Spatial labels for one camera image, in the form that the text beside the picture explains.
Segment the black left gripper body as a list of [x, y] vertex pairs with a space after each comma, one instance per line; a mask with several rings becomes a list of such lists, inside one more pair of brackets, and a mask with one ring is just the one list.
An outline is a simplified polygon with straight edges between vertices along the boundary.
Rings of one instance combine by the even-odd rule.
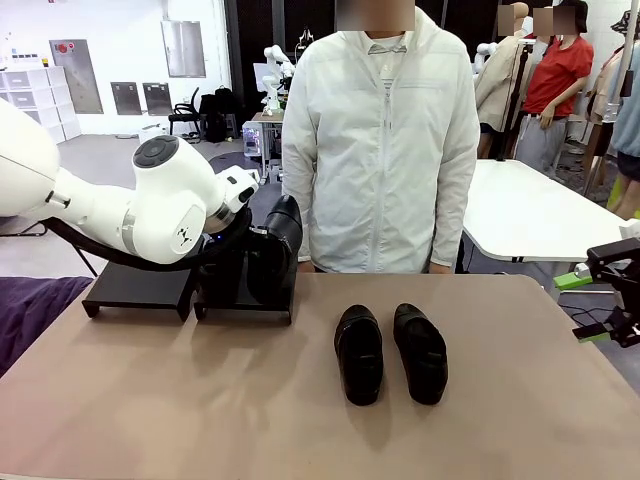
[[265, 284], [264, 227], [251, 227], [245, 242], [217, 256], [202, 267], [203, 285], [239, 285], [246, 275], [248, 285]]

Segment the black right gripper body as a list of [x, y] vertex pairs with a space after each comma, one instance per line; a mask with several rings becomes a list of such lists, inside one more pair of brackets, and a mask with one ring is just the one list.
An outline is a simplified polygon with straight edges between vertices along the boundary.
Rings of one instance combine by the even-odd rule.
[[639, 300], [638, 238], [589, 248], [586, 266], [594, 283], [611, 285], [625, 301]]

